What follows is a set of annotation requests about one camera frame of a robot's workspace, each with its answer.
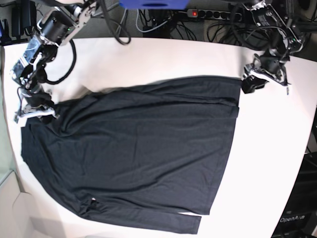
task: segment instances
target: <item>black fabric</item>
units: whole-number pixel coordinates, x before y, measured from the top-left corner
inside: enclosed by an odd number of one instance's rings
[[[47,193],[78,216],[196,234],[229,156],[241,81],[177,79],[56,106],[29,119],[22,157]]]

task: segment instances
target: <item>white table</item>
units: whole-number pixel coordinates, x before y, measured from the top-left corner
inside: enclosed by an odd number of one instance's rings
[[[229,45],[163,39],[132,39],[121,46],[114,39],[75,40],[77,64],[72,74],[53,90],[64,101],[88,91],[148,84],[194,75],[240,77],[253,51]],[[37,202],[44,232],[62,238],[96,235],[109,238],[173,238],[180,235],[126,228],[83,220],[51,199],[20,156],[20,130],[12,121],[17,110],[17,85],[9,71],[26,45],[5,48],[4,98],[8,128],[26,192]],[[47,66],[50,80],[68,70],[70,46],[59,49]],[[291,95],[273,83],[254,94],[241,92],[228,164],[209,216],[202,218],[197,237],[269,238],[284,210],[300,168],[317,104],[317,63],[291,58],[287,74]],[[61,230],[52,226],[61,225]]]

